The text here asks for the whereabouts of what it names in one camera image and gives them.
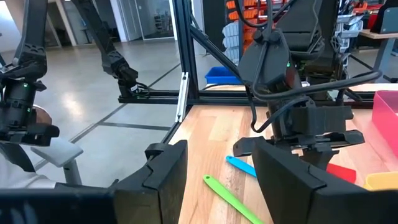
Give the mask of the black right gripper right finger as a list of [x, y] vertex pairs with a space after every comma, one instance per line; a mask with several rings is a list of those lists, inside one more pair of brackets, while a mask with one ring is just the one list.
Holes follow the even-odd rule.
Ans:
[[308, 223], [317, 190], [350, 184], [266, 142], [254, 144], [252, 159], [274, 223]]

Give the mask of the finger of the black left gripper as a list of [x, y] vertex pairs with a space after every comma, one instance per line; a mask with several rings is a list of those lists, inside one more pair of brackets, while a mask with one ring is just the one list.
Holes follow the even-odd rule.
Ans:
[[323, 151], [320, 157], [320, 168], [326, 170], [333, 156], [339, 154], [339, 152], [339, 150]]
[[318, 167], [320, 162], [320, 153], [313, 150], [303, 150], [303, 154], [300, 156], [301, 160], [310, 163], [311, 165]]

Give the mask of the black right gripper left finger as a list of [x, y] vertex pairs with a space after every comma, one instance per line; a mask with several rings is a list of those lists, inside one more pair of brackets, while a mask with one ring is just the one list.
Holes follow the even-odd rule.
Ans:
[[187, 181], [188, 142], [153, 143], [147, 162], [113, 186], [118, 223], [178, 223]]

